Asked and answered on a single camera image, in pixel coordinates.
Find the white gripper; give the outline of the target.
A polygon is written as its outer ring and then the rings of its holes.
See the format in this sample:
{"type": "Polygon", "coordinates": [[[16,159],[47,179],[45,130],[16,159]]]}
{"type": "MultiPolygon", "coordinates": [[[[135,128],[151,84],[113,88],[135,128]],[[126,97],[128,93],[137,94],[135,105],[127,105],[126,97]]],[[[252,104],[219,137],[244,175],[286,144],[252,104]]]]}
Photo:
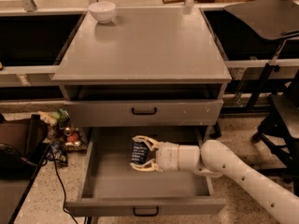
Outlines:
{"type": "Polygon", "coordinates": [[[156,150],[156,159],[151,159],[143,164],[131,162],[134,170],[139,172],[194,172],[199,168],[199,146],[178,145],[169,142],[162,144],[144,135],[137,135],[133,141],[144,144],[150,151],[156,150]]]}

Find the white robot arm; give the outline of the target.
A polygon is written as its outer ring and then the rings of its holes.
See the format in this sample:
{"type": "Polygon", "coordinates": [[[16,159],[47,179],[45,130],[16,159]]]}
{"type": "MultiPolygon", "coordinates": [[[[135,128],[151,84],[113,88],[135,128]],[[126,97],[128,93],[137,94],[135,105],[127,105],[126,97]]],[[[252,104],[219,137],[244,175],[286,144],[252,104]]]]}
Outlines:
{"type": "Polygon", "coordinates": [[[249,167],[217,140],[207,140],[201,146],[188,146],[137,135],[133,138],[130,165],[140,172],[192,172],[209,177],[225,175],[280,224],[299,224],[299,197],[249,167]]]}

